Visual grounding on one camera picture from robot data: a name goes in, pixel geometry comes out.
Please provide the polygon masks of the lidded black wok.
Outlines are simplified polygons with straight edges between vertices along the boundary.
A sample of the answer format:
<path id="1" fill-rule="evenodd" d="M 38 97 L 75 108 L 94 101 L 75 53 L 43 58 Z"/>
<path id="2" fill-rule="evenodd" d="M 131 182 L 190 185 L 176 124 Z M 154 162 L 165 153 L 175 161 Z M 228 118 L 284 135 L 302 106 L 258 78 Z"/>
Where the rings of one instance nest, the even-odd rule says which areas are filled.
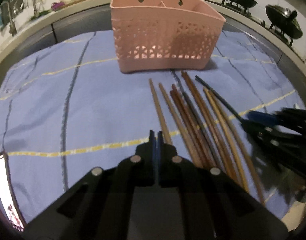
<path id="1" fill-rule="evenodd" d="M 291 39 L 299 39 L 303 36 L 303 31 L 296 20 L 298 15 L 296 10 L 291 11 L 289 8 L 270 4 L 265 6 L 265 10 L 271 21 L 269 29 L 277 27 L 280 29 L 282 35 L 286 34 Z"/>

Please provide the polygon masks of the black chopstick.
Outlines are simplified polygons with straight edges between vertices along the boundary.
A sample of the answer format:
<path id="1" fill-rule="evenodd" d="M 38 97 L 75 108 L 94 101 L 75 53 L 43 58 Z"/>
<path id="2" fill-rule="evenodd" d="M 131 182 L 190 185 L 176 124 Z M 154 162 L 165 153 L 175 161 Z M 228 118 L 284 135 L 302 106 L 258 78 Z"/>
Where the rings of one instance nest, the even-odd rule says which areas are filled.
<path id="1" fill-rule="evenodd" d="M 200 84 L 208 88 L 215 97 L 240 121 L 243 122 L 243 118 L 241 115 L 220 95 L 218 94 L 210 85 L 208 85 L 201 77 L 198 75 L 195 76 L 196 81 L 198 81 Z"/>

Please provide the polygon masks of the pink plastic utensil basket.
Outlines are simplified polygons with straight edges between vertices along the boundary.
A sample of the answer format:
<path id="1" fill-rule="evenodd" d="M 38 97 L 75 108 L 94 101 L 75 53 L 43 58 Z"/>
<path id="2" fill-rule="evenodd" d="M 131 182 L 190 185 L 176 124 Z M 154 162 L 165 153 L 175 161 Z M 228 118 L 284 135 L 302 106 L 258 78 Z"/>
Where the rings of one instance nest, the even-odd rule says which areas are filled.
<path id="1" fill-rule="evenodd" d="M 203 0 L 111 0 L 110 8 L 122 73 L 203 69 L 226 22 Z"/>

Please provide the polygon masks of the steel kitchen faucet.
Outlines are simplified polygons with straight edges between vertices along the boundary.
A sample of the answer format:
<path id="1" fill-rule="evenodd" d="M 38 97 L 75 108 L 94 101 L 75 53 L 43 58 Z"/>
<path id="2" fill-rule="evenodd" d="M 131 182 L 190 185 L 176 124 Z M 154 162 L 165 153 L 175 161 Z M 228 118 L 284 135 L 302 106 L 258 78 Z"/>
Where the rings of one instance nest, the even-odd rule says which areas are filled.
<path id="1" fill-rule="evenodd" d="M 3 28 L 9 25 L 9 33 L 12 36 L 15 36 L 17 34 L 17 30 L 13 20 L 10 3 L 8 1 L 3 1 L 2 4 L 0 5 L 0 9 L 1 9 L 1 19 L 2 19 Z"/>

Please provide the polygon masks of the blue checked tablecloth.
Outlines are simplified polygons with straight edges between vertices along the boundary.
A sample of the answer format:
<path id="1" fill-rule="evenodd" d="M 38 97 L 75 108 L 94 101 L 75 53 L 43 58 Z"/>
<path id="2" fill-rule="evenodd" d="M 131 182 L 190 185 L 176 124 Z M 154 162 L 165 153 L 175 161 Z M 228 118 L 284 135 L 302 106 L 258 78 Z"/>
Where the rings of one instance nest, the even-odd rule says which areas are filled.
<path id="1" fill-rule="evenodd" d="M 200 76 L 233 108 L 272 113 L 305 108 L 299 90 L 245 33 L 224 30 Z M 0 87 L 0 152 L 29 222 L 91 168 L 115 167 L 160 124 L 149 87 L 184 86 L 178 71 L 123 74 L 113 33 L 82 34 L 38 51 Z"/>

